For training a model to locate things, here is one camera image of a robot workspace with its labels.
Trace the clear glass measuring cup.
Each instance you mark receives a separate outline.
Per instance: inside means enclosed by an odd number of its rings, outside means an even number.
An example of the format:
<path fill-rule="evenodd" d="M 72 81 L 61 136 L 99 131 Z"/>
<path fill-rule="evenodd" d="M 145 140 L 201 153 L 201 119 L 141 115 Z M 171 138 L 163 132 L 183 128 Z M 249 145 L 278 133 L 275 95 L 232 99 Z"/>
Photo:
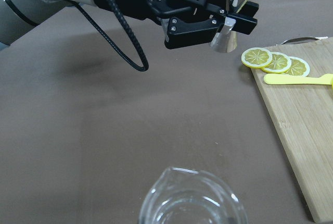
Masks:
<path fill-rule="evenodd" d="M 217 176 L 169 167 L 149 189 L 138 223 L 248 223 L 245 208 Z"/>

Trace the middle lemon slice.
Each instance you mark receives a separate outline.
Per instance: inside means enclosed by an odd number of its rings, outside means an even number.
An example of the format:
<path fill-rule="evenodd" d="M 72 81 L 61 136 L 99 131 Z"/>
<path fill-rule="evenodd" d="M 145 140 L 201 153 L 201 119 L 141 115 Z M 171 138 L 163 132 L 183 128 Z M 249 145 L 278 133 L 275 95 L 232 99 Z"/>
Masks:
<path fill-rule="evenodd" d="M 272 61 L 261 70 L 267 73 L 284 73 L 291 67 L 291 58 L 281 52 L 272 52 Z"/>

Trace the yellow plastic knife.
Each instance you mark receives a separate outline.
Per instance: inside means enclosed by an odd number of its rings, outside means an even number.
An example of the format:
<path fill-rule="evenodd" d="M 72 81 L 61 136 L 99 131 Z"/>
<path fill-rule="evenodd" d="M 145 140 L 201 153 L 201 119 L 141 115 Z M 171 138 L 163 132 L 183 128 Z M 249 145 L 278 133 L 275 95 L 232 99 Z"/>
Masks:
<path fill-rule="evenodd" d="M 332 74 L 324 74 L 320 77 L 303 77 L 291 76 L 287 74 L 266 74 L 263 78 L 266 84 L 281 85 L 281 84 L 318 84 L 331 85 Z"/>

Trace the wooden cutting board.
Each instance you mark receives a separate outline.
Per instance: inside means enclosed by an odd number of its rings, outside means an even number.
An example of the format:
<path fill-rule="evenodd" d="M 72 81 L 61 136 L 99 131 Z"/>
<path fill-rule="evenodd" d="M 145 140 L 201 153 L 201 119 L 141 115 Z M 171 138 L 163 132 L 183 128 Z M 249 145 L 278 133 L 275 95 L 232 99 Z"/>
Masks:
<path fill-rule="evenodd" d="M 316 223 L 332 222 L 332 87 L 255 81 Z"/>

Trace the lemon slice at board corner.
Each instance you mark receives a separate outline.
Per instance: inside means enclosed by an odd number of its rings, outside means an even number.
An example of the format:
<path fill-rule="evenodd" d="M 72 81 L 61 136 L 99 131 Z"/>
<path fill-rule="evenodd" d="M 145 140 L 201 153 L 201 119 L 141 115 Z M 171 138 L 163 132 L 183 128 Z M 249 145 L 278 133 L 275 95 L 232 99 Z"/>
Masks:
<path fill-rule="evenodd" d="M 261 47 L 245 50 L 241 55 L 241 62 L 250 68 L 263 68 L 272 62 L 272 53 Z"/>

